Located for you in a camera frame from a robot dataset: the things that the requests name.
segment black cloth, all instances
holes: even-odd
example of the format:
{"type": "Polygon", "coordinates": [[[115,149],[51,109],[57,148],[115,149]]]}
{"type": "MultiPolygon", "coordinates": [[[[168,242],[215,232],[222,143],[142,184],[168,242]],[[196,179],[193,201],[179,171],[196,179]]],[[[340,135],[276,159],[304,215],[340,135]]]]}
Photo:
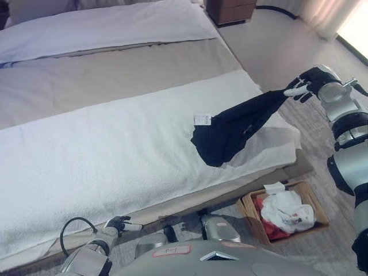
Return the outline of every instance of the black cloth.
{"type": "Polygon", "coordinates": [[[211,125],[196,125],[191,142],[203,161],[220,167],[241,151],[286,101],[285,90],[270,91],[212,117],[211,125]]]}
{"type": "Polygon", "coordinates": [[[368,273],[368,229],[362,231],[352,245],[356,253],[358,268],[368,273]]]}

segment white bedsheet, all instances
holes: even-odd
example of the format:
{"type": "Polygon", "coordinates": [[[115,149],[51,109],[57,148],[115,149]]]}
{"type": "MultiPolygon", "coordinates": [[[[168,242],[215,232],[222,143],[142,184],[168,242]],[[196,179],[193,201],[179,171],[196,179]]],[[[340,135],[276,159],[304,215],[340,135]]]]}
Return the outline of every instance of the white bedsheet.
{"type": "Polygon", "coordinates": [[[203,10],[189,0],[71,11],[0,31],[0,64],[90,49],[214,37],[218,34],[203,10]]]}
{"type": "Polygon", "coordinates": [[[299,132],[278,114],[220,168],[190,142],[193,114],[215,115],[260,93],[238,70],[1,130],[0,259],[57,238],[73,216],[99,224],[295,162],[299,132]]]}

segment curtain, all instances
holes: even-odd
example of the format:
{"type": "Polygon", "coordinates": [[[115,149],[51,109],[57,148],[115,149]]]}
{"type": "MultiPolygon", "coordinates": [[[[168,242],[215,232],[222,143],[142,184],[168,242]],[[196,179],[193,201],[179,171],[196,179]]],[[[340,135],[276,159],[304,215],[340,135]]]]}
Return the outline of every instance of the curtain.
{"type": "Polygon", "coordinates": [[[337,31],[362,0],[307,0],[300,17],[319,36],[336,38],[337,31]]]}

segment white sticker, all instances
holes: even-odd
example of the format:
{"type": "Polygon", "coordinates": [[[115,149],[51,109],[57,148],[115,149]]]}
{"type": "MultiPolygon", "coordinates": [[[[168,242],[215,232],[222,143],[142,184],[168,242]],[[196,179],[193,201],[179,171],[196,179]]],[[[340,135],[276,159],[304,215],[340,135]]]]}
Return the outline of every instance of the white sticker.
{"type": "Polygon", "coordinates": [[[211,125],[211,115],[208,114],[194,115],[194,125],[211,125]]]}
{"type": "Polygon", "coordinates": [[[277,194],[280,191],[285,191],[285,186],[281,182],[276,182],[271,185],[263,185],[267,194],[277,194]]]}
{"type": "Polygon", "coordinates": [[[188,254],[190,253],[191,249],[190,246],[174,246],[163,248],[155,251],[152,254],[152,257],[164,257],[164,256],[171,256],[171,255],[178,255],[178,254],[188,254]]]}

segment wooden nightstand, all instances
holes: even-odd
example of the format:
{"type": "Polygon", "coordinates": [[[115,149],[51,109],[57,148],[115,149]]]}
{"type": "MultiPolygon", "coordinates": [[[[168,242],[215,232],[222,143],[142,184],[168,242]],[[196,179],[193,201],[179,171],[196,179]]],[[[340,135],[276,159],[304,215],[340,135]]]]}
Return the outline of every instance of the wooden nightstand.
{"type": "Polygon", "coordinates": [[[9,8],[4,0],[0,0],[0,30],[5,26],[5,22],[9,17],[9,8]]]}
{"type": "Polygon", "coordinates": [[[252,17],[257,0],[207,0],[206,11],[217,26],[242,23],[252,17]]]}

